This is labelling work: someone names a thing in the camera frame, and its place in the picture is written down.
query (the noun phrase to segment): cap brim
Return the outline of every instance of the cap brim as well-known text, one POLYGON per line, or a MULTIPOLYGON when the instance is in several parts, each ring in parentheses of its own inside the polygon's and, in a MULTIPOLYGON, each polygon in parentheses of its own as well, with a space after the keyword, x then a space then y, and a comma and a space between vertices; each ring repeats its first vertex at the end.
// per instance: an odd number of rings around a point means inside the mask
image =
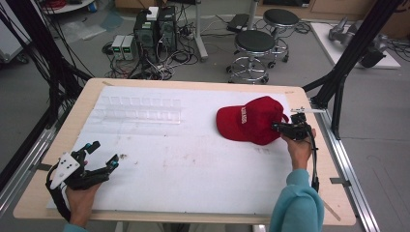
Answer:
POLYGON ((242 107, 242 105, 227 106, 218 110, 217 128, 220 135, 234 141, 248 141, 240 128, 242 107))

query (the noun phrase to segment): red baseball cap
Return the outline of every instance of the red baseball cap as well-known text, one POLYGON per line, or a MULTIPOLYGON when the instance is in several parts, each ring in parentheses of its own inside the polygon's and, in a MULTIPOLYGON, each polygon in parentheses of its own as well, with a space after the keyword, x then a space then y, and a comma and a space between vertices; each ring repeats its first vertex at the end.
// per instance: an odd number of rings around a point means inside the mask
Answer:
POLYGON ((220 134, 234 141, 249 141, 267 145, 280 137, 272 129, 273 122, 288 118, 283 106, 269 96, 248 102, 245 105, 227 106, 217 112, 217 128, 220 134))

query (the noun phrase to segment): stool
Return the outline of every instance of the stool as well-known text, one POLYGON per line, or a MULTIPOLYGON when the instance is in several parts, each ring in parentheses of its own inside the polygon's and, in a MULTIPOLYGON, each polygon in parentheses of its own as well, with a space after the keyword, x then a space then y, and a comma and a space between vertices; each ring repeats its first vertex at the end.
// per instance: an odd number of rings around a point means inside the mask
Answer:
POLYGON ((275 58, 268 64, 268 67, 271 69, 275 66, 278 54, 286 52, 286 55, 282 59, 283 62, 287 62, 289 59, 289 46, 283 39, 278 37, 279 30, 295 27, 299 22, 299 18, 295 14, 284 9, 271 9, 263 14, 263 20, 266 24, 274 27, 274 31, 271 32, 271 35, 275 40, 275 48, 272 52, 275 54, 275 58))
POLYGON ((272 53, 275 40, 265 32, 248 30, 235 37, 235 46, 235 54, 244 52, 247 56, 239 57, 226 68, 228 73, 232 73, 228 82, 233 83, 234 77, 251 81, 253 84, 257 80, 264 84, 268 82, 266 66, 257 58, 272 53))

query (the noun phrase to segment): human arm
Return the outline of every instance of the human arm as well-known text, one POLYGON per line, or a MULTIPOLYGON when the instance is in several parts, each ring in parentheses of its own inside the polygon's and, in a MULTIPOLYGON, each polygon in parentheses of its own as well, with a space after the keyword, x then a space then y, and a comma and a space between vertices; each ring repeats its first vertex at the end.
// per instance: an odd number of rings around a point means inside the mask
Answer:
POLYGON ((101 184, 94 185, 86 190, 66 189, 72 216, 70 224, 66 224, 64 232, 83 232, 91 216, 94 198, 101 184))
POLYGON ((272 213, 270 232, 322 230, 324 207, 318 193, 308 183, 308 159, 311 146, 308 138, 294 141, 281 136, 288 144, 293 171, 286 179, 287 186, 282 190, 272 213))

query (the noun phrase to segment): human hand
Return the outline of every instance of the human hand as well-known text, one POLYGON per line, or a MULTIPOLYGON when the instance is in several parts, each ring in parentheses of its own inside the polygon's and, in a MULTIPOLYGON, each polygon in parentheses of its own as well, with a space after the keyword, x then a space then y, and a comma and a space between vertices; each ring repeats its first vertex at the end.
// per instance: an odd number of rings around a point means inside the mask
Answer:
POLYGON ((66 194, 70 204, 72 216, 70 223, 85 228, 94 204, 94 197, 101 184, 86 190, 73 190, 67 187, 66 194))
MULTIPOLYGON (((312 136, 316 137, 316 130, 311 130, 312 136)), ((287 151, 292 159, 293 170, 296 169, 307 169, 308 159, 311 155, 311 143, 310 138, 307 137, 304 140, 295 141, 289 137, 286 137, 283 133, 280 137, 287 143, 287 151)))

